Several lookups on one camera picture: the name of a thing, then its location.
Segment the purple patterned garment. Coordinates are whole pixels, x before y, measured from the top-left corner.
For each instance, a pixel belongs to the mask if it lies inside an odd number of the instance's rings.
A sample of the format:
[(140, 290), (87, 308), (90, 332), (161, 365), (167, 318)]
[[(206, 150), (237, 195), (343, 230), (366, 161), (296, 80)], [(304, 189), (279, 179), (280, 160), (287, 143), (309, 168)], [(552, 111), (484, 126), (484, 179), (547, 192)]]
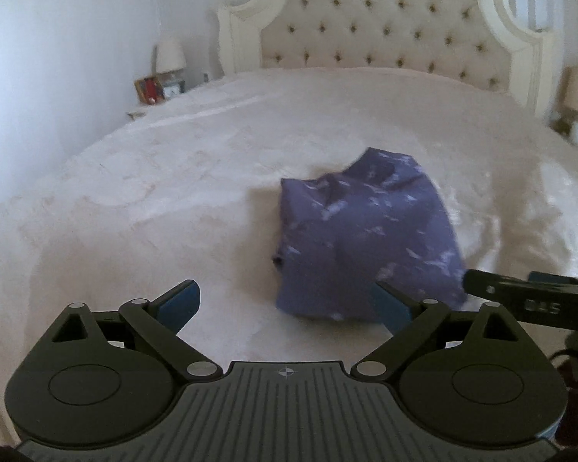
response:
[(467, 300), (446, 208), (408, 154), (369, 148), (340, 172), (283, 179), (280, 220), (276, 305), (287, 314), (373, 322), (378, 281), (453, 309)]

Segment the white fluffy bed cover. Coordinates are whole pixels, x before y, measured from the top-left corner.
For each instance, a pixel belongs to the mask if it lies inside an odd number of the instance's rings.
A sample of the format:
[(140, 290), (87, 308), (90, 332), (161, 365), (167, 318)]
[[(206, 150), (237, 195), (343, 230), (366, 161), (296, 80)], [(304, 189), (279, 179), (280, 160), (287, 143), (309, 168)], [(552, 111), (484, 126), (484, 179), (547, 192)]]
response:
[(187, 278), (202, 290), (182, 332), (221, 365), (355, 362), (381, 326), (276, 309), (285, 177), (342, 170), (366, 149), (412, 156), (461, 254), (523, 278), (578, 276), (578, 149), (511, 96), (399, 69), (241, 73), (113, 131), (0, 204), (0, 444), (12, 372), (73, 301), (112, 310)]

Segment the right bedside lamp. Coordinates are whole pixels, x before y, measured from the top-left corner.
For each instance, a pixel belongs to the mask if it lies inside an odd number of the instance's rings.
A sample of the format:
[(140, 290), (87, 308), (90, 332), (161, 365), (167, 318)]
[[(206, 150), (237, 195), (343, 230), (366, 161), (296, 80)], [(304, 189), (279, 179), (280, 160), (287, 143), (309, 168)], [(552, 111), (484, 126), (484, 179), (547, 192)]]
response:
[(578, 121), (578, 66), (566, 71), (562, 107), (565, 117)]

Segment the white left nightstand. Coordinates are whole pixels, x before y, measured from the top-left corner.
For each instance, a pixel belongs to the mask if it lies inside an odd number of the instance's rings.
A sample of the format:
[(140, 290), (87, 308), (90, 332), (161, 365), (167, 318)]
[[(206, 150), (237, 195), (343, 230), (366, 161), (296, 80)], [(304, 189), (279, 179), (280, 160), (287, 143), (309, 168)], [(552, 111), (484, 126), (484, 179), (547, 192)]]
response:
[(157, 119), (164, 117), (166, 111), (166, 105), (164, 103), (160, 104), (140, 104), (135, 106), (133, 109), (128, 110), (126, 113), (130, 121), (134, 122), (138, 119), (149, 118)]

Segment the small white alarm clock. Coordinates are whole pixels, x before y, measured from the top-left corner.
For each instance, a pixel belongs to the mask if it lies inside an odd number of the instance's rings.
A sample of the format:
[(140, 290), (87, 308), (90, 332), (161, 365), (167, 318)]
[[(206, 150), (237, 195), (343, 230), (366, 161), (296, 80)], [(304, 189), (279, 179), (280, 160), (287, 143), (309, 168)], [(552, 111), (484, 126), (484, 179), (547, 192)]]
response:
[(181, 86), (179, 82), (168, 82), (163, 85), (164, 99), (169, 100), (178, 96), (181, 93)]

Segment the red bottle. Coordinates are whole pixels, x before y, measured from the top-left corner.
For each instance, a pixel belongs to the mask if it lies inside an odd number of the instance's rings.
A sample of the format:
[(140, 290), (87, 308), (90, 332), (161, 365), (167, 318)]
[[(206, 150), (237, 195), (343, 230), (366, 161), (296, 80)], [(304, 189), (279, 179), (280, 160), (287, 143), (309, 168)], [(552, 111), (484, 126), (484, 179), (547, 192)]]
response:
[(157, 103), (156, 81), (153, 77), (145, 79), (145, 98), (148, 104)]

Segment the white table lamp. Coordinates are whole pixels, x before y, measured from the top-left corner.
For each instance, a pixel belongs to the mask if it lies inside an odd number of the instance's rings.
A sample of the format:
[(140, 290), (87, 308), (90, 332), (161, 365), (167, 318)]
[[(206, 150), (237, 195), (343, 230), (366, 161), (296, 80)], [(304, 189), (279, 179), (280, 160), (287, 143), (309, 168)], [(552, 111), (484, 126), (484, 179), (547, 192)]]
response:
[(154, 67), (161, 80), (182, 78), (187, 61), (177, 38), (164, 38), (156, 45)]

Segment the cream tufted headboard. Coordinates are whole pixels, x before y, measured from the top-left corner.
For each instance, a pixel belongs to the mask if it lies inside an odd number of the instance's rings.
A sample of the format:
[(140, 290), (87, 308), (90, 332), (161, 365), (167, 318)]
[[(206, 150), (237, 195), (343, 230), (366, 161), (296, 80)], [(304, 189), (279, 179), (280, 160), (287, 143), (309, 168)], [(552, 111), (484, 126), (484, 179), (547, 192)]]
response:
[(388, 68), (509, 94), (539, 118), (554, 91), (556, 36), (512, 0), (250, 0), (218, 8), (225, 74), (265, 68)]

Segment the wooden picture frame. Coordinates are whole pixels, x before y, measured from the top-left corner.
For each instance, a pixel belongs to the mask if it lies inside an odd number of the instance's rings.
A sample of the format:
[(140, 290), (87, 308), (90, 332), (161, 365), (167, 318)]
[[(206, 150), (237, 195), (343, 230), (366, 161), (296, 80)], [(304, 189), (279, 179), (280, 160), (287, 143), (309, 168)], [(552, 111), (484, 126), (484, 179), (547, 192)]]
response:
[(134, 82), (135, 91), (138, 93), (138, 100), (144, 104), (148, 104), (148, 103), (146, 103), (146, 98), (145, 98), (145, 79), (148, 77), (138, 78)]

